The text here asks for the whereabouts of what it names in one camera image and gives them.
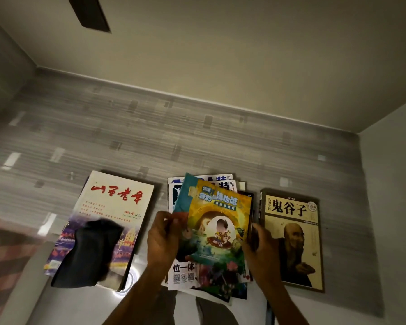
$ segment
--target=striped fabric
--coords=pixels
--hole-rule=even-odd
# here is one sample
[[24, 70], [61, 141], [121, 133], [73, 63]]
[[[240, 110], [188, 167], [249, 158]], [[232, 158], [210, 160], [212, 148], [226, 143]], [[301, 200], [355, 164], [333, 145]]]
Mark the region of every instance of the striped fabric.
[[27, 261], [42, 240], [35, 232], [0, 220], [0, 314]]

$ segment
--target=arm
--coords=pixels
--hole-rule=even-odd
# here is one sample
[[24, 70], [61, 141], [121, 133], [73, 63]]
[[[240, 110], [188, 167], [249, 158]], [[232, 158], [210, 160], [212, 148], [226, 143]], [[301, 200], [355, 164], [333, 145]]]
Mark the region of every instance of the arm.
[[258, 232], [259, 247], [253, 251], [249, 244], [242, 242], [245, 259], [257, 284], [271, 305], [280, 325], [308, 325], [289, 293], [281, 282], [278, 240], [258, 224], [253, 224]]
[[[165, 228], [170, 224], [168, 233]], [[158, 212], [148, 233], [148, 265], [137, 283], [113, 310], [103, 325], [142, 324], [161, 282], [178, 252], [181, 228], [168, 212]]]

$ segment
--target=round badge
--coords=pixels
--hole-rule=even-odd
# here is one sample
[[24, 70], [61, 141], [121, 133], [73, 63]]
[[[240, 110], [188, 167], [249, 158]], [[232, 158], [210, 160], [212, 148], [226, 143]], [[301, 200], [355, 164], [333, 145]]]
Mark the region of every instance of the round badge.
[[307, 207], [311, 212], [316, 212], [317, 211], [317, 205], [314, 202], [308, 202]]

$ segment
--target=person's leg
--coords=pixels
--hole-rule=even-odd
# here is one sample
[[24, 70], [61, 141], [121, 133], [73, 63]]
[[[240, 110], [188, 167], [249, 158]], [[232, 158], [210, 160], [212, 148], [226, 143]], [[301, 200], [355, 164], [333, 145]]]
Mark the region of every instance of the person's leg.
[[167, 287], [163, 286], [156, 297], [145, 325], [174, 325], [176, 294], [177, 291], [169, 291]]
[[238, 325], [232, 312], [225, 306], [206, 299], [196, 298], [200, 325]]

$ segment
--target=bald man illustration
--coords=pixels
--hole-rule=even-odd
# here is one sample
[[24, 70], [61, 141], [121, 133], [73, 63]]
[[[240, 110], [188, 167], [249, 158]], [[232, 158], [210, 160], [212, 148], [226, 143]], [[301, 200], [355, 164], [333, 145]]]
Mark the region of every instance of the bald man illustration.
[[311, 286], [309, 274], [313, 267], [302, 262], [305, 235], [300, 225], [290, 222], [284, 227], [284, 238], [279, 238], [281, 280], [289, 283]]

